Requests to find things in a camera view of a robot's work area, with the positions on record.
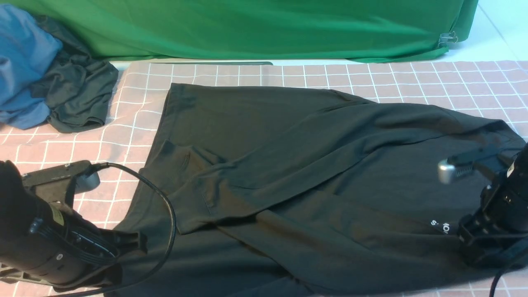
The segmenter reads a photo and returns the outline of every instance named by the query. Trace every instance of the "blue cloth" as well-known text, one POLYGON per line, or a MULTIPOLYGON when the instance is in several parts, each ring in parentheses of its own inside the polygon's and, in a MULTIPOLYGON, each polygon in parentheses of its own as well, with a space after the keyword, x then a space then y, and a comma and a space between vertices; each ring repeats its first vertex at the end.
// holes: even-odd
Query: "blue cloth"
POLYGON ((44 76, 61 48, 28 12, 0 4, 1 123, 28 129, 47 119, 44 98, 32 98, 28 87, 44 76))

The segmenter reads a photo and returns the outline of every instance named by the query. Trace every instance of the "green backdrop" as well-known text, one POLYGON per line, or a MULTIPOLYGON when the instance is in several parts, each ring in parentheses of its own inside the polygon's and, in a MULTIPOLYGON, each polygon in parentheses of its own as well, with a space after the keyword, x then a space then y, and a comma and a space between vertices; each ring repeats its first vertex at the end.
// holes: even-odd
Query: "green backdrop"
POLYGON ((109 59, 434 59, 478 0, 8 0, 109 59))

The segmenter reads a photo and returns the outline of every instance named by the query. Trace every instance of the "pink grid mat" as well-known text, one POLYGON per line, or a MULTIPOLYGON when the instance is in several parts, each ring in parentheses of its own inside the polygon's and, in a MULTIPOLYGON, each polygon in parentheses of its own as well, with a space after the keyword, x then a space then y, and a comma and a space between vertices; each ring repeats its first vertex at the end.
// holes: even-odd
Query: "pink grid mat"
MULTIPOLYGON (((528 61, 284 67, 135 62, 116 86, 106 126, 79 134, 59 134, 49 125, 28 131, 0 126, 0 160, 12 160, 21 172, 77 160, 117 162, 138 170, 146 161, 171 82, 332 88, 380 103, 433 104, 503 119, 528 139, 528 61)), ((75 208, 96 225, 112 228, 123 219, 137 181, 126 173, 104 170, 101 182, 97 190, 76 197, 75 208)), ((398 296, 485 297, 490 282, 398 296)), ((52 293, 48 287, 0 282, 0 297, 52 293)), ((503 278, 496 296, 528 296, 528 270, 503 278)))

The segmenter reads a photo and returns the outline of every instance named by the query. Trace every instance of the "dark green t-shirt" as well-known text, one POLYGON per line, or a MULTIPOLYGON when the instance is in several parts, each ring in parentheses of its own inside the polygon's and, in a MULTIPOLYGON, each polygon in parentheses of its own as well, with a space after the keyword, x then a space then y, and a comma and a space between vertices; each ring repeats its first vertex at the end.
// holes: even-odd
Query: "dark green t-shirt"
MULTIPOLYGON (((524 145, 501 120, 437 106, 173 84, 142 173, 169 195, 179 235, 160 272, 120 293, 380 294, 492 276, 463 263, 456 236, 486 181, 437 176, 440 160, 492 143, 524 145)), ((127 282, 161 257, 168 214, 140 185, 116 229, 148 236, 127 282)))

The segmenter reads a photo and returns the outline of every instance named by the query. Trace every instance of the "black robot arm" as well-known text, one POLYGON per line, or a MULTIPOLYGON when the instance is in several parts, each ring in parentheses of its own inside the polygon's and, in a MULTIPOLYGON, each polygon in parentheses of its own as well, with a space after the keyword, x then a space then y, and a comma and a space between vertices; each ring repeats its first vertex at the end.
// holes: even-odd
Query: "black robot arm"
POLYGON ((0 280, 57 292, 121 283, 120 260, 146 254, 146 238, 98 228, 73 210, 73 196, 98 184, 88 161, 24 175, 0 162, 0 280))
POLYGON ((528 256, 528 144, 499 150, 489 146, 452 156, 438 164, 439 179, 451 183, 479 171, 490 180, 480 207, 459 222, 460 254, 473 267, 499 269, 489 296, 509 269, 528 256), (509 156, 506 151, 518 151, 509 156))

